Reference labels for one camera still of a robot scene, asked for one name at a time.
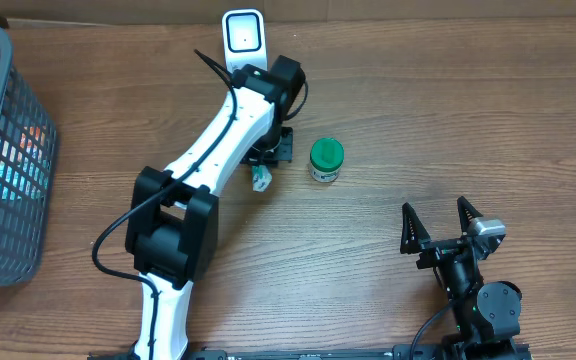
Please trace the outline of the small green white sachet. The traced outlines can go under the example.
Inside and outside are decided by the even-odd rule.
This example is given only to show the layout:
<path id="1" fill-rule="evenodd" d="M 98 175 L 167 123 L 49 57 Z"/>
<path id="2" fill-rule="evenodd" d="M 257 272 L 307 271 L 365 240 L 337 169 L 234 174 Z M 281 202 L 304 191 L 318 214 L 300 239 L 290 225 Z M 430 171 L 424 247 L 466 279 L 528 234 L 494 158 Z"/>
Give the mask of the small green white sachet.
<path id="1" fill-rule="evenodd" d="M 252 189 L 254 192 L 265 192 L 272 182 L 272 174 L 266 165 L 252 166 Z"/>

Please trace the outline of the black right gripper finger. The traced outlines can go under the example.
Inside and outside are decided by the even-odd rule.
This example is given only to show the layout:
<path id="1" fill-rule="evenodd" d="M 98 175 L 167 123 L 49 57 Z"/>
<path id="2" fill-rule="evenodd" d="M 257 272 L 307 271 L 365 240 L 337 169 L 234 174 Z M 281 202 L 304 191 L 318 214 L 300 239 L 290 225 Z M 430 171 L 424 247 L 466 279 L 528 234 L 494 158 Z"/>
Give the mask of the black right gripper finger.
<path id="1" fill-rule="evenodd" d="M 402 221 L 400 252 L 402 254 L 422 252 L 426 244 L 431 241 L 431 237 L 408 202 L 402 205 Z"/>
<path id="2" fill-rule="evenodd" d="M 482 214 L 464 196 L 457 199 L 457 207 L 461 231 L 466 233 L 472 221 L 482 217 Z"/>

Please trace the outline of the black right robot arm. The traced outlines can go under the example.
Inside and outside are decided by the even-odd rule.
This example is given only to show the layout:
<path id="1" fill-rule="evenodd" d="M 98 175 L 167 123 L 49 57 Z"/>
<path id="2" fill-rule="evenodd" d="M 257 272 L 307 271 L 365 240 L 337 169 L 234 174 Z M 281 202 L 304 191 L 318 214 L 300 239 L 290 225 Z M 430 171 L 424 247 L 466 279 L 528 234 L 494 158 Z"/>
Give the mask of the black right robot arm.
<path id="1" fill-rule="evenodd" d="M 484 216 L 463 196 L 457 199 L 461 235 L 434 241 L 409 203 L 402 205 L 400 252 L 417 254 L 418 269 L 431 269 L 448 303 L 417 331 L 403 353 L 409 359 L 529 359 L 526 346 L 513 337 L 520 333 L 522 292 L 509 281 L 487 283 L 479 269 L 501 245 L 506 226 Z M 424 350 L 420 340 L 427 329 L 452 312 L 457 331 Z"/>

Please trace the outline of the green lid seasoning jar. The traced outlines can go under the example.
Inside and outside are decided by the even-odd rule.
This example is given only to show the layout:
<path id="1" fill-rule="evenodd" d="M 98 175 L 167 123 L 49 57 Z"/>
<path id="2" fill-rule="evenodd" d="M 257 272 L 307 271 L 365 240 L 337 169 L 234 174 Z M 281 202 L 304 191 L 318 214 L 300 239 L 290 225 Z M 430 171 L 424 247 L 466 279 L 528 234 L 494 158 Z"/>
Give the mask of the green lid seasoning jar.
<path id="1" fill-rule="evenodd" d="M 310 151 L 309 173 L 322 183 L 333 182 L 344 162 L 344 148 L 335 138 L 320 138 Z"/>

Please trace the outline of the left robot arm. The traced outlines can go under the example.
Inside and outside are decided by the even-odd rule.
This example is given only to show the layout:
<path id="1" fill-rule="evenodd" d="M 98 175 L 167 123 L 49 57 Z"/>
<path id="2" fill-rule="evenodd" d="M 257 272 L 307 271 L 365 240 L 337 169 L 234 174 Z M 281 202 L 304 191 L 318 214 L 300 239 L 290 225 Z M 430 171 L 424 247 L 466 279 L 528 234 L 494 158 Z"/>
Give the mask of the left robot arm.
<path id="1" fill-rule="evenodd" d="M 239 164 L 283 160 L 282 124 L 297 113 L 305 83 L 301 64 L 285 56 L 269 70 L 247 64 L 232 71 L 220 111 L 187 152 L 137 176 L 125 247 L 144 303 L 131 358 L 185 356 L 190 293 L 217 247 L 219 196 Z"/>

